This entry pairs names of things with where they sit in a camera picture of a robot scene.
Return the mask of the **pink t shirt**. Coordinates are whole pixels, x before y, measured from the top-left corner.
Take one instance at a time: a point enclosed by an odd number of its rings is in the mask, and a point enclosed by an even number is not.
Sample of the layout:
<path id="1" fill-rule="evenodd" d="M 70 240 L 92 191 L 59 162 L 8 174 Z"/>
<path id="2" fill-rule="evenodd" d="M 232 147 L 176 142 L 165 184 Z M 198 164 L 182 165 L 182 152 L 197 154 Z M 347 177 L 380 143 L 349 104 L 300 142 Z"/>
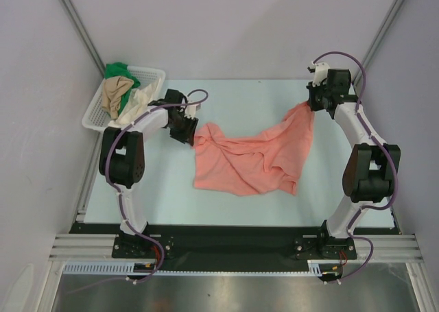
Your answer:
<path id="1" fill-rule="evenodd" d="M 237 196 L 275 190 L 296 195 L 313 143 L 313 124 L 307 102 L 256 136 L 228 138 L 218 125 L 207 123 L 195 134 L 194 187 Z"/>

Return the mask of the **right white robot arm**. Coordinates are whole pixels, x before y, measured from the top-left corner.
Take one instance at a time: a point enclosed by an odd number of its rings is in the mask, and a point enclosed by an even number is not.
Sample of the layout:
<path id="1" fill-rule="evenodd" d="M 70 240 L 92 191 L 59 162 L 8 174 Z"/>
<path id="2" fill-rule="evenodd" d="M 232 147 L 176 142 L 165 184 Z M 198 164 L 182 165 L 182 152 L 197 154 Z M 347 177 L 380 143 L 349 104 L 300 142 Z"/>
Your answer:
<path id="1" fill-rule="evenodd" d="M 367 120 L 359 97 L 350 92 L 349 70 L 332 69 L 325 62 L 308 70 L 313 76 L 307 85 L 310 109 L 327 111 L 352 147 L 342 176 L 344 196 L 311 248 L 324 259 L 355 259 L 355 227 L 367 211 L 382 210 L 380 203 L 396 193 L 401 150 L 382 139 Z"/>

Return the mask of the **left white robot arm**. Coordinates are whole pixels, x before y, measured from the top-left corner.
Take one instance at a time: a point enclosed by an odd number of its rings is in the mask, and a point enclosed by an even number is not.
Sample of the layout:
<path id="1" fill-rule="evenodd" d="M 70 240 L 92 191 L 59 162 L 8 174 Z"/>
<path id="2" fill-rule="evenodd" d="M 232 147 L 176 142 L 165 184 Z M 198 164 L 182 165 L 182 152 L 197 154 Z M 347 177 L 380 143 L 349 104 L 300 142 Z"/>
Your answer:
<path id="1" fill-rule="evenodd" d="M 121 225 L 118 246 L 128 247 L 135 256 L 147 255 L 152 241 L 144 235 L 147 229 L 141 203 L 133 199 L 134 186 L 146 170 L 145 142 L 158 130 L 168 129 L 172 139 L 194 144 L 200 104 L 209 94 L 195 89 L 188 94 L 169 89 L 164 98 L 149 101 L 137 115 L 120 125 L 108 125 L 104 130 L 99 156 L 99 172 L 115 191 Z"/>

